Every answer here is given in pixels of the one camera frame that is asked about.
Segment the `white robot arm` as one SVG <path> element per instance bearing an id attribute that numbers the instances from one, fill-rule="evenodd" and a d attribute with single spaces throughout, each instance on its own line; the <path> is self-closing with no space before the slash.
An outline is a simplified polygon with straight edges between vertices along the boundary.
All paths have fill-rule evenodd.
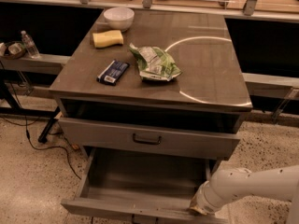
<path id="1" fill-rule="evenodd" d="M 214 214 L 246 196 L 291 201 L 286 224 L 299 224 L 299 165 L 261 172 L 247 168 L 218 170 L 196 191 L 190 209 Z"/>

